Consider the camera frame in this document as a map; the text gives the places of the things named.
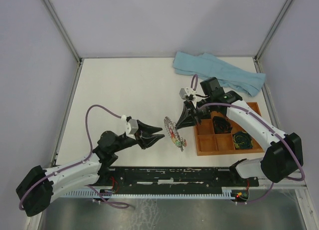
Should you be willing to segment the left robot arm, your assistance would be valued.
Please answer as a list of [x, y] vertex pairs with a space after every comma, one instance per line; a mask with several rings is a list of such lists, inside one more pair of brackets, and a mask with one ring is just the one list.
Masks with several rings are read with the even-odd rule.
[[135, 145], [145, 150], [164, 137], [161, 131], [161, 127], [130, 119], [122, 135], [103, 132], [97, 146], [79, 160], [51, 168], [33, 167], [16, 188], [19, 209], [28, 217], [35, 216], [60, 196], [97, 183], [118, 159], [117, 152]]

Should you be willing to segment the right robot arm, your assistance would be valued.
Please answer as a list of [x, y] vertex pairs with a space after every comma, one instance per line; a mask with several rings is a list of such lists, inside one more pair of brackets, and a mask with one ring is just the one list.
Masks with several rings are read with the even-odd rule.
[[179, 91], [184, 102], [181, 116], [175, 126], [177, 129], [200, 124], [211, 112], [221, 113], [243, 128], [265, 153], [262, 158], [243, 159], [232, 165], [241, 178], [264, 177], [273, 183], [283, 179], [305, 179], [302, 169], [302, 140], [299, 135], [287, 134], [264, 120], [238, 93], [225, 92], [215, 77], [200, 83], [204, 96], [198, 100], [197, 80], [197, 76], [193, 76], [191, 86]]

